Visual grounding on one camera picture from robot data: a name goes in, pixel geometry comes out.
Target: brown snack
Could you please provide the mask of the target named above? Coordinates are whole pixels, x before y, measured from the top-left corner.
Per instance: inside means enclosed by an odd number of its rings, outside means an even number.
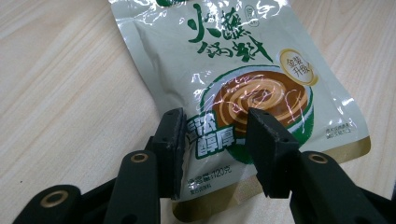
[[[304,86],[284,74],[256,71],[224,83],[213,102],[219,126],[233,123],[236,134],[244,136],[249,107],[268,111],[287,127],[303,114],[308,100]]]

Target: screw hole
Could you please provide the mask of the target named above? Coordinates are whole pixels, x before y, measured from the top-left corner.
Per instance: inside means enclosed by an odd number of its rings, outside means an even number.
[[[319,154],[314,154],[314,153],[310,154],[308,158],[309,158],[309,160],[317,162],[317,163],[324,164],[324,163],[328,162],[328,160],[325,157],[323,157],[323,156],[321,156]]]
[[[145,153],[138,153],[131,157],[132,162],[143,162],[149,158],[148,154]]]
[[[122,219],[122,224],[135,224],[137,217],[134,214],[127,215]]]
[[[40,205],[45,207],[45,208],[51,208],[54,207],[60,203],[63,203],[67,197],[69,196],[69,193],[67,193],[66,190],[56,190],[53,191],[52,193],[47,194],[40,202]]]

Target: snack package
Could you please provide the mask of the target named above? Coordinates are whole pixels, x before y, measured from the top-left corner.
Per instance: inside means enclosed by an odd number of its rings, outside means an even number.
[[[249,107],[274,115],[301,151],[342,162],[370,150],[356,103],[287,1],[110,2],[160,112],[187,114],[179,219],[207,217],[261,192],[244,147]]]

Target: black plastic part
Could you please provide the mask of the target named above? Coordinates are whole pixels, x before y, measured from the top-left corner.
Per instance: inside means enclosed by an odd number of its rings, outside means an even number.
[[[81,223],[96,224],[103,222],[115,183],[116,179],[114,178],[82,195],[79,207],[79,212],[82,214]]]
[[[388,200],[377,194],[361,189],[361,192],[366,196],[375,209],[388,223],[396,223],[396,202]]]
[[[160,223],[157,177],[157,159],[154,153],[141,150],[126,155],[103,223]]]
[[[24,207],[14,224],[76,223],[80,219],[74,215],[80,197],[79,189],[70,185],[45,189]]]
[[[250,108],[246,147],[265,196],[289,198],[288,167],[300,154],[299,143],[293,135],[269,113]]]
[[[392,199],[391,199],[394,203],[396,203],[396,183],[393,187],[393,194],[392,194]]]
[[[292,171],[296,223],[387,223],[332,157],[303,152]]]
[[[163,114],[157,132],[146,146],[157,155],[161,198],[180,197],[186,127],[183,108],[170,110]]]

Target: wooden table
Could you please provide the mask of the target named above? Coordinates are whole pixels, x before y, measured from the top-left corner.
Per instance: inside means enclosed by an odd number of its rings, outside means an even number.
[[[396,177],[396,2],[291,1],[367,120],[372,151],[342,164],[387,198]],[[0,0],[0,220],[42,189],[93,189],[158,125],[107,0]],[[162,200],[163,223],[178,223]],[[258,195],[204,223],[291,223],[288,200]]]

